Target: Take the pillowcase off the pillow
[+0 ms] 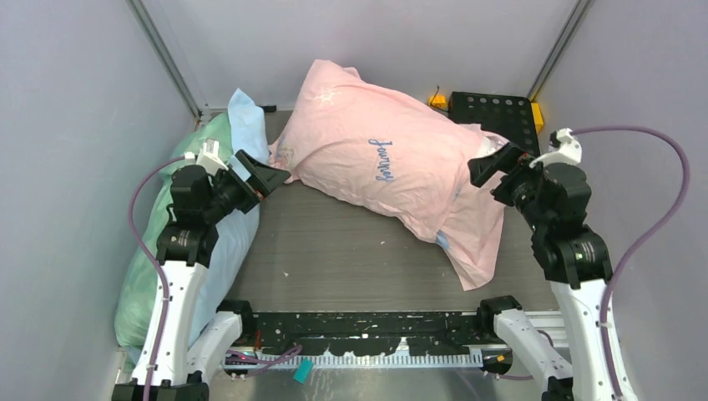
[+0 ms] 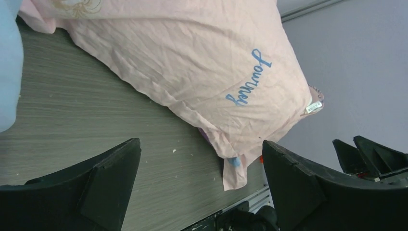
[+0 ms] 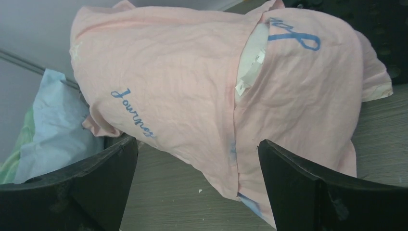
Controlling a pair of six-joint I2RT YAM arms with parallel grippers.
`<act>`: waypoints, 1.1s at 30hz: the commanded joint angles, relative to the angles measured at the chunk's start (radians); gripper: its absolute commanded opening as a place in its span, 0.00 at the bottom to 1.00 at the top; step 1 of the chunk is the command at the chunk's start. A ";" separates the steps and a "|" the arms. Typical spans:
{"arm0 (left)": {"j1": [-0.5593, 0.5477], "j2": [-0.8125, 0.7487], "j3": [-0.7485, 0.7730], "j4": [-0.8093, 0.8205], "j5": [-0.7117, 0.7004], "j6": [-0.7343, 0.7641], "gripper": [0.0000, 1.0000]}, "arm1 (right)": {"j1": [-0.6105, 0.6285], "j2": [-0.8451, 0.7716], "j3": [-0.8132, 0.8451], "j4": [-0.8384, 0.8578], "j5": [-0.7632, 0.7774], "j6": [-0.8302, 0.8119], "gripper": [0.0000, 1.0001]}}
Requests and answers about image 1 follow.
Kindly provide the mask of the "pink pillowcase with blue script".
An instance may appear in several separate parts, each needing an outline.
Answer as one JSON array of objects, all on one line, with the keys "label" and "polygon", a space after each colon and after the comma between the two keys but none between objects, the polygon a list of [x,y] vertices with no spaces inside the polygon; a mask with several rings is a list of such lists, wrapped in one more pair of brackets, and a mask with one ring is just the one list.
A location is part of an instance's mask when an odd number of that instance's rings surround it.
[{"label": "pink pillowcase with blue script", "polygon": [[503,206],[470,183],[479,124],[455,124],[402,92],[365,82],[353,67],[317,59],[269,162],[292,180],[398,219],[439,245],[462,288],[493,279]]}]

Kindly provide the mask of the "white pillow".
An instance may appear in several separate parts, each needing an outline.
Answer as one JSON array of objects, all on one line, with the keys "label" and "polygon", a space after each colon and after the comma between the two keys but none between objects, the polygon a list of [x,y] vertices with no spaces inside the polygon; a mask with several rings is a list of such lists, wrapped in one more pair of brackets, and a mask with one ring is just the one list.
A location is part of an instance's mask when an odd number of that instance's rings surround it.
[{"label": "white pillow", "polygon": [[494,133],[484,134],[482,135],[481,144],[475,158],[482,159],[488,157],[503,148],[507,143],[508,141],[500,135]]}]

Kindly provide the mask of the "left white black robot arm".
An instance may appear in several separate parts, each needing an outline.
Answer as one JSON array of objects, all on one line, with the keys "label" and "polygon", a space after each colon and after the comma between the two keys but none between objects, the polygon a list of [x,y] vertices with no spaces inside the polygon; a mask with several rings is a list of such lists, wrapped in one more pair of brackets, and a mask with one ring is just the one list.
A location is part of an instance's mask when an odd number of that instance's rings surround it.
[{"label": "left white black robot arm", "polygon": [[217,224],[233,211],[250,212],[287,181],[289,172],[262,164],[244,150],[241,179],[217,152],[187,152],[171,176],[168,221],[151,253],[139,247],[157,274],[154,309],[131,378],[114,386],[113,400],[207,400],[209,382],[231,345],[245,346],[256,333],[250,304],[217,312],[198,339],[190,341],[200,289],[218,241]]}]

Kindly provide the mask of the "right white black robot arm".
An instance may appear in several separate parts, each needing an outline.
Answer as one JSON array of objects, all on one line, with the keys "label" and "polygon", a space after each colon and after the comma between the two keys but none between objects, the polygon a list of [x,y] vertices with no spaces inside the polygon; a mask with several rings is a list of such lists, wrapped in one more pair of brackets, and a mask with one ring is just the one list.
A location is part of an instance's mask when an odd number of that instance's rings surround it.
[{"label": "right white black robot arm", "polygon": [[483,301],[476,328],[484,341],[510,347],[544,400],[634,400],[622,359],[612,352],[619,343],[610,311],[613,271],[604,240],[584,221],[592,192],[581,158],[577,144],[533,157],[509,143],[468,162],[476,187],[500,176],[493,198],[516,209],[531,228],[534,258],[559,305],[569,357],[511,296]]}]

